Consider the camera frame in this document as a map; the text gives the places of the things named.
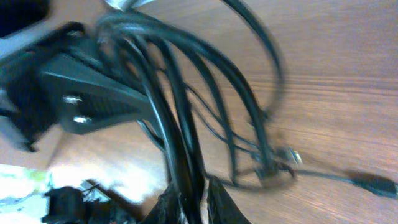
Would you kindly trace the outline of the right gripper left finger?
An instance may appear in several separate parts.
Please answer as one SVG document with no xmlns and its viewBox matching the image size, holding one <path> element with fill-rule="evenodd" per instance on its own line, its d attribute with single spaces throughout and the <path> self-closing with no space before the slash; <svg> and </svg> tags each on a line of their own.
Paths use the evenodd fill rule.
<svg viewBox="0 0 398 224">
<path fill-rule="evenodd" d="M 169 183 L 141 224 L 183 224 L 185 221 L 174 184 Z"/>
</svg>

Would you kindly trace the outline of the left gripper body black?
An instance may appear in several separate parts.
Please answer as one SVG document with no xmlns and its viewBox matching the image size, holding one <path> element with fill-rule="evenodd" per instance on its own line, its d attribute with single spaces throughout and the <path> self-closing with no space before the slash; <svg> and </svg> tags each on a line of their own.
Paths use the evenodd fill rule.
<svg viewBox="0 0 398 224">
<path fill-rule="evenodd" d="M 126 122 L 155 122 L 138 82 L 107 74 L 82 24 L 67 22 L 27 42 L 1 43 L 1 136 L 35 152 L 53 125 L 87 134 Z"/>
</svg>

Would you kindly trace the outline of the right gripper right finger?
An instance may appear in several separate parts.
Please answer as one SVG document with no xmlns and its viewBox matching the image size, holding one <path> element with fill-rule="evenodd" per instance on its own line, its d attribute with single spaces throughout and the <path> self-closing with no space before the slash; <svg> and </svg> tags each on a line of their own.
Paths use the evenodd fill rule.
<svg viewBox="0 0 398 224">
<path fill-rule="evenodd" d="M 251 224 L 216 177 L 209 178 L 207 205 L 209 224 Z"/>
</svg>

